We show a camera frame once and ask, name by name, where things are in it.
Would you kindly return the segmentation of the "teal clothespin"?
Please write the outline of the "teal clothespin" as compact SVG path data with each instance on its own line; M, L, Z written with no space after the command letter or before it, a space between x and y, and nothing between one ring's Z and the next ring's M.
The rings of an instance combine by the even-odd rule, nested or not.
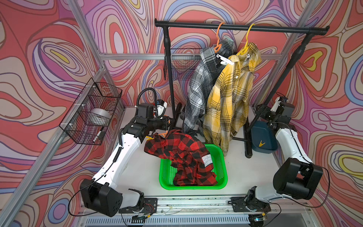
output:
M224 39L227 40L227 41L229 41L229 42L232 42L232 43L235 42L234 39L232 39L232 38L230 38L228 36L224 36Z

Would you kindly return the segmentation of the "yellow hanger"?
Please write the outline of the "yellow hanger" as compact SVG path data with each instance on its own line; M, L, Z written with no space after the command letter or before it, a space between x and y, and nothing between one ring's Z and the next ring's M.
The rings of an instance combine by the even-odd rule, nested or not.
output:
M245 43L244 43L244 46L239 50L239 52L236 54L237 56L242 56L242 55L245 55L245 54L248 54L249 51L250 51L250 48L249 48L249 34L250 34L250 31L251 29L255 26L255 23L252 23L248 30L247 30L247 33L245 35Z

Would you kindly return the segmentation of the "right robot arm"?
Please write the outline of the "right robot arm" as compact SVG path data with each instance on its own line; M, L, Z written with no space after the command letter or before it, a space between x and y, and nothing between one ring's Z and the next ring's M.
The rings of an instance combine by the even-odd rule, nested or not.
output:
M295 107L282 97L271 109L263 112L268 129L280 144L285 162L275 173L273 181L252 187L244 199L246 209L266 211L272 200L288 198L310 200L323 175L323 169L313 164L298 140L296 129L290 124Z

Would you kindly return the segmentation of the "red black plaid shirt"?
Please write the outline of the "red black plaid shirt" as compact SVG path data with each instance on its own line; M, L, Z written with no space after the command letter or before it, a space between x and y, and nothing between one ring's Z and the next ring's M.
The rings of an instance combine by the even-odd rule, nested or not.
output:
M144 152L171 161L177 169L175 186L214 186L217 184L211 154L205 145L189 134L174 129L165 136L152 135Z

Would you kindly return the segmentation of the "grey plaid shirt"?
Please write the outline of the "grey plaid shirt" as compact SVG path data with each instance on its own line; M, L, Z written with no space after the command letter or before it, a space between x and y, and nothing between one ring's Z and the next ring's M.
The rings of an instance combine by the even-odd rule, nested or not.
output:
M189 135L196 135L194 127L199 125L202 130L204 114L209 94L225 65L217 55L225 58L235 54L234 41L224 39L220 41L221 48L215 52L214 47L207 47L200 52L201 60L197 65L188 88L188 99L184 112L182 132Z

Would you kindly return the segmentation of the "dark teal tray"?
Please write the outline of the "dark teal tray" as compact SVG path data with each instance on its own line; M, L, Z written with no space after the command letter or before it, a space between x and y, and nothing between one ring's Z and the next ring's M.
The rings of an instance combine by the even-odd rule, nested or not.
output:
M260 141L266 144L259 148ZM257 121L251 129L252 149L259 153L271 154L278 149L278 141L266 122Z

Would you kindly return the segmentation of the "green plastic basket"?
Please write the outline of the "green plastic basket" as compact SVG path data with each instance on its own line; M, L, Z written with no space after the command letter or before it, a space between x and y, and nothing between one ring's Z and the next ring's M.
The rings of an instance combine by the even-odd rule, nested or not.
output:
M211 154L214 169L216 174L217 184L213 186L175 186L173 181L177 173L177 168L171 166L171 161L161 159L159 171L159 183L166 190L220 190L225 188L228 183L228 174L225 164L225 158L221 148L214 144L205 144L205 147Z

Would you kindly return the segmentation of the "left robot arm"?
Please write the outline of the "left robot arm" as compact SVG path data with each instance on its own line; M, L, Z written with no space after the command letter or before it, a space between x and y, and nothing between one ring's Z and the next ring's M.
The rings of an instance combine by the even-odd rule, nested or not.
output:
M86 208L114 216L121 209L143 211L144 193L136 189L117 190L117 180L124 172L132 154L141 146L150 132L168 130L173 119L165 115L167 103L138 104L135 116L119 130L118 144L102 168L90 180L80 185L80 195Z

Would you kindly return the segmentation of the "yellow plaid shirt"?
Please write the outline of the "yellow plaid shirt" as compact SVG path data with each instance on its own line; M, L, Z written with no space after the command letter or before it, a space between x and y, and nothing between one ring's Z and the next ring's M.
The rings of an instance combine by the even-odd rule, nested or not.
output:
M249 94L261 53L255 43L249 42L229 61L217 78L207 100L203 122L205 141L220 147L224 156L229 143L247 121Z

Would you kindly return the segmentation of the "black clothes rack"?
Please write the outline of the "black clothes rack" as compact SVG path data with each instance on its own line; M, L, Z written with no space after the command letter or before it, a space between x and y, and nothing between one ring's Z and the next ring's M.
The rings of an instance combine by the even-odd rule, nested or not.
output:
M169 81L169 89L171 94L171 106L173 118L177 118L179 116L181 110L181 104L175 105L175 95L174 95L174 86L173 86L173 73L172 73L172 56L171 56L171 40L169 36L169 28L170 27L179 27L179 28L195 28L195 29L216 29L218 28L217 24L206 24L206 23L191 23L191 22L170 22L164 20L154 20L156 27L161 27L163 29L164 35L164 54L165 61L168 69L168 81ZM324 36L330 29L330 26L326 26L325 28L318 27L281 27L281 26L253 26L253 25L229 25L223 24L221 28L224 30L233 30L233 31L248 31L250 28L251 31L257 32L276 32L276 33L292 33L292 34L305 34L305 37L298 48L292 54L290 61L279 77L277 83L269 93L268 97L265 99L264 103L261 105L262 107L267 107L269 101L272 99L273 95L277 92L282 82L287 77L288 73L292 70L298 60L301 58L302 54L305 51L307 44L313 39L314 36ZM252 141L251 141L251 130L255 125L259 117L262 115L263 110L260 109L257 112L257 115L253 118L252 123L247 123L244 126L244 138L240 139L245 143L245 156L250 159L252 157Z

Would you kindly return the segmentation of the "grey tape roll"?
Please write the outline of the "grey tape roll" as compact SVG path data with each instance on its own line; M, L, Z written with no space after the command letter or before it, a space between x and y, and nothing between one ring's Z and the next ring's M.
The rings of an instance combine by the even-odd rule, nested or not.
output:
M108 126L110 120L111 114L101 108L94 108L87 113L87 121L90 125Z

